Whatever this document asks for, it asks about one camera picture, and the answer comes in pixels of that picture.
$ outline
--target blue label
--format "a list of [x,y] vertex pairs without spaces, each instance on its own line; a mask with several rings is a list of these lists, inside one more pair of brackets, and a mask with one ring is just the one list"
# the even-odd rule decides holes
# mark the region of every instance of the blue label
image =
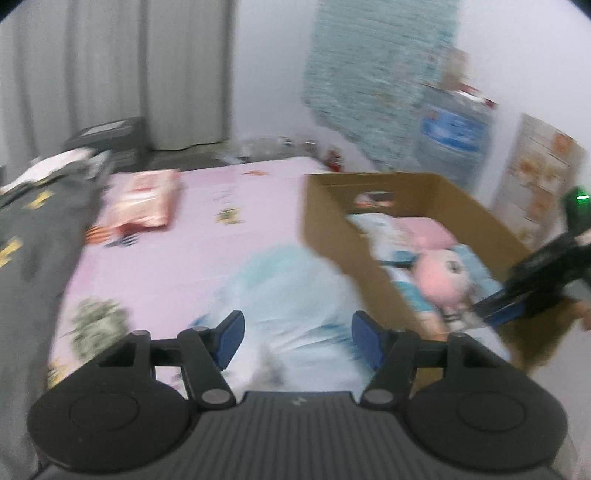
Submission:
[[421,131],[446,147],[479,153],[485,139],[486,125],[430,105],[429,112],[423,118]]

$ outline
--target gray curtain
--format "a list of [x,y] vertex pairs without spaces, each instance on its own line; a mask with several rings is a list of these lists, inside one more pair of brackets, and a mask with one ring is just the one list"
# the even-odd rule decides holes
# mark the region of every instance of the gray curtain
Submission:
[[25,0],[0,24],[7,176],[130,116],[152,147],[226,135],[229,0]]

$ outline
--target round black disc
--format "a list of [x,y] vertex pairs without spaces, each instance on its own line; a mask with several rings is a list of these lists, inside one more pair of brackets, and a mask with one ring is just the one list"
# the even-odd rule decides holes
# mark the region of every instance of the round black disc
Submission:
[[410,430],[436,456],[494,472],[531,468],[556,455],[566,416],[548,392],[539,387],[508,393],[457,386],[439,381],[408,404]]
[[156,381],[148,386],[125,393],[49,391],[31,409],[31,438],[69,470],[107,473],[150,463],[182,438],[190,416],[176,390]]

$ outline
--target pink bed sheet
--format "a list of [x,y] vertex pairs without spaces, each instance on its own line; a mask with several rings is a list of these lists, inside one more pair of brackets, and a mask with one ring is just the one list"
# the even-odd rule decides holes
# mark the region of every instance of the pink bed sheet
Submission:
[[[141,233],[127,247],[87,245],[64,294],[50,385],[83,363],[72,348],[81,301],[114,301],[125,309],[129,330],[175,338],[207,313],[213,293],[250,257],[300,242],[305,175],[322,171],[318,162],[297,157],[184,172],[169,230]],[[128,175],[112,176],[98,225]]]

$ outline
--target cardboard box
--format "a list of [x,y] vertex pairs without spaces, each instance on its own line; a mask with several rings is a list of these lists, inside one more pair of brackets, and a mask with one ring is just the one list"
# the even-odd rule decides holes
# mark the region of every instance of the cardboard box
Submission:
[[[392,192],[393,206],[356,208],[357,195],[372,191]],[[499,281],[506,280],[509,269],[530,254],[491,212],[439,175],[339,173],[309,176],[304,241],[355,280],[368,313],[378,323],[393,329],[416,330],[423,337],[426,333],[421,331],[414,313],[390,284],[387,273],[370,256],[367,241],[345,219],[348,213],[364,212],[398,217],[426,216],[437,220],[459,242],[470,245]],[[529,372],[549,359],[574,319],[572,304],[565,300],[537,317],[503,325],[498,332],[512,353],[514,365]]]

